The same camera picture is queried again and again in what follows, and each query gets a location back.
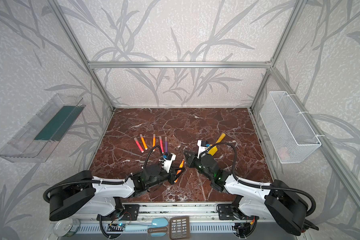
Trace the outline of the orange pen front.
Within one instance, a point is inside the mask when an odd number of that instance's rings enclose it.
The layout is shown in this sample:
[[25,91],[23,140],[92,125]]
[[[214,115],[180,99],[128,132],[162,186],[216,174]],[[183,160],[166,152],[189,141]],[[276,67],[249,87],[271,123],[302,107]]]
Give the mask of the orange pen front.
[[184,167],[184,164],[185,164],[185,161],[182,160],[182,162],[181,162],[181,164],[179,166],[181,169],[177,171],[177,174],[176,174],[177,179],[175,180],[175,183],[178,181],[178,178],[179,178],[179,176],[180,176],[180,174],[182,172],[182,168]]

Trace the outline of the red capped pen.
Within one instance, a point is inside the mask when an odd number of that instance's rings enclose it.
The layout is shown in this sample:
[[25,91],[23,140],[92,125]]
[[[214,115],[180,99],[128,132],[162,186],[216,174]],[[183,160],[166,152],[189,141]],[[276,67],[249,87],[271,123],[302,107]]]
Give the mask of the red capped pen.
[[160,142],[160,148],[161,148],[161,151],[162,151],[162,153],[164,153],[164,145],[163,145],[163,139],[162,139],[162,136],[159,136],[159,142]]

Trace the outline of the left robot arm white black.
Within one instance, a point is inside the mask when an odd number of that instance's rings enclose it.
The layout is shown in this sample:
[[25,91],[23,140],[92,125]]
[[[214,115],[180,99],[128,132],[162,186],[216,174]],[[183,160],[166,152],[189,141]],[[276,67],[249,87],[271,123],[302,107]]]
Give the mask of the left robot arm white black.
[[102,179],[91,171],[82,171],[48,188],[43,199],[49,203],[50,221],[67,219],[74,214],[120,215],[125,211],[122,199],[137,198],[165,182],[174,184],[185,167],[150,165],[124,180]]

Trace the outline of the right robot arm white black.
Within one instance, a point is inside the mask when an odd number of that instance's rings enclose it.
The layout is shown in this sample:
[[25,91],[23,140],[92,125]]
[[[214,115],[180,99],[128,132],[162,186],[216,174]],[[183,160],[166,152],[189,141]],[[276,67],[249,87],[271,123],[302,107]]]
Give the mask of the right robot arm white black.
[[211,182],[217,192],[234,195],[235,200],[222,212],[237,220],[275,221],[288,234],[299,236],[308,229],[319,230],[306,219],[316,209],[308,193],[290,188],[284,182],[259,183],[236,177],[220,169],[210,154],[184,151],[188,168],[196,169]]

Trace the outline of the light blue brush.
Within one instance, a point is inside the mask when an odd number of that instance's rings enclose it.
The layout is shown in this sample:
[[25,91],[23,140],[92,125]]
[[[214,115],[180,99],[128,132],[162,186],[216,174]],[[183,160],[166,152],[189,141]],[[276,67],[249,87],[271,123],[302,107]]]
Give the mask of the light blue brush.
[[166,235],[169,221],[165,218],[155,218],[150,225],[129,224],[124,228],[125,232],[147,231],[152,237],[162,237]]

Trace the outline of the brown slotted spatula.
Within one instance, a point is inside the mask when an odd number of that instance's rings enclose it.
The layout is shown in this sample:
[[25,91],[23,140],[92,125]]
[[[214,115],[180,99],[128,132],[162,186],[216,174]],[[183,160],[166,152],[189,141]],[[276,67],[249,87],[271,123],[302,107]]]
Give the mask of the brown slotted spatula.
[[189,216],[171,218],[169,221],[169,227],[169,236],[171,240],[183,240],[190,238],[191,229]]

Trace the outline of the green circuit board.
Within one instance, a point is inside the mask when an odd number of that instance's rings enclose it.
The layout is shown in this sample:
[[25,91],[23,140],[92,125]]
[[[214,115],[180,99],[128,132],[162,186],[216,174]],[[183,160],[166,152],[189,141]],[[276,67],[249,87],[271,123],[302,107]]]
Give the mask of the green circuit board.
[[108,233],[119,233],[123,232],[125,225],[123,223],[119,224],[108,224],[106,228],[106,232]]

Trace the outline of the metal tin can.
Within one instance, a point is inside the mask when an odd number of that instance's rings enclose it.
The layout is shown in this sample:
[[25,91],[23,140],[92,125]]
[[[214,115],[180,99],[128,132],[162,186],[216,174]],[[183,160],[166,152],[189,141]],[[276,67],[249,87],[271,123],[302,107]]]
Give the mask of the metal tin can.
[[80,224],[80,220],[76,218],[60,220],[55,224],[54,234],[57,237],[71,237],[79,230]]

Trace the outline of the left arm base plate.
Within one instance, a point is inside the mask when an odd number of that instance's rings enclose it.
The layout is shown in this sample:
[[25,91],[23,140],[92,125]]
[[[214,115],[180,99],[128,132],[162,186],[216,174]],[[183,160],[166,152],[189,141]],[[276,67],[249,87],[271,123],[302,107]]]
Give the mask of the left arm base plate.
[[140,205],[128,204],[124,205],[125,210],[118,215],[116,221],[136,221],[138,219]]

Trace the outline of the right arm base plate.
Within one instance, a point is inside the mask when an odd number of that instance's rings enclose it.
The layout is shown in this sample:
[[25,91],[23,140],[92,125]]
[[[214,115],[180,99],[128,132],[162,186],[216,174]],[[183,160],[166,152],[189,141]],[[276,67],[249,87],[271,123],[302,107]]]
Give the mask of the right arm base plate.
[[216,208],[219,220],[242,220],[245,215],[231,204],[218,204]]

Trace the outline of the clear plastic wall tray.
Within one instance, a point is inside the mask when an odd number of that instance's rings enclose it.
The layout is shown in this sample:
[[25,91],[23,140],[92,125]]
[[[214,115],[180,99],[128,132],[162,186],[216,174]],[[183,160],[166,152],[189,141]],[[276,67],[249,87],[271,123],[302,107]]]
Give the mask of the clear plastic wall tray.
[[0,157],[11,163],[46,162],[85,107],[82,97],[55,94],[0,149]]

